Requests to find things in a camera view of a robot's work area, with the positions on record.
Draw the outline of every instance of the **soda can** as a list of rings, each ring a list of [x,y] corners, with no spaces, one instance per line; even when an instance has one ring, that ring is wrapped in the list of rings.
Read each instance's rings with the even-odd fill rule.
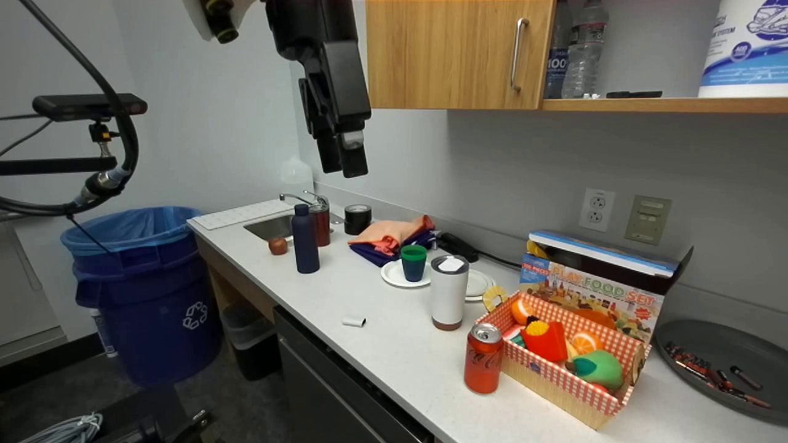
[[[466,387],[476,393],[497,389],[503,339],[492,323],[473,325],[467,332]]]

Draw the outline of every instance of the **dark bottle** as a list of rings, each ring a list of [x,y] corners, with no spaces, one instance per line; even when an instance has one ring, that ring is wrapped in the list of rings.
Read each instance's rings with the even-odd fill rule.
[[[295,205],[293,244],[297,272],[314,272],[319,267],[314,219],[307,205]]]

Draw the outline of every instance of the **sink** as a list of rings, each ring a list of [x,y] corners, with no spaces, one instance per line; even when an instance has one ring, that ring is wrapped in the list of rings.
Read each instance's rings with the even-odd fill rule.
[[[291,235],[293,234],[293,214],[247,223],[247,232],[257,234],[264,241],[269,241],[274,235]]]

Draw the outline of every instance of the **green cup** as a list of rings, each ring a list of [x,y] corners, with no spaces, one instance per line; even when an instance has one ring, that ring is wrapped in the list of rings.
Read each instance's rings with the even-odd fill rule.
[[[401,246],[399,251],[401,272],[408,283],[417,283],[423,278],[423,262],[425,262],[425,248],[423,246]]]

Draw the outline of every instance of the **kitchen counter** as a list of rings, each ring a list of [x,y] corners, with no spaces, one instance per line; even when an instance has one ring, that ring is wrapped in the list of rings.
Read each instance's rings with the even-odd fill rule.
[[[192,219],[200,252],[211,267],[220,304],[247,298],[264,314],[285,307],[392,400],[441,441],[788,441],[788,427],[728,410],[681,384],[652,351],[637,389],[601,431],[586,427],[562,408],[510,377],[489,395],[466,389],[466,337],[479,302],[466,302],[466,323],[441,332],[429,318],[429,288],[401,289],[378,267],[346,248],[337,227],[319,248],[319,270],[301,276],[293,248],[271,255],[265,241],[243,227],[293,209],[261,202]],[[473,262],[503,288],[518,289],[518,270],[494,260]],[[365,328],[341,325],[366,318]]]

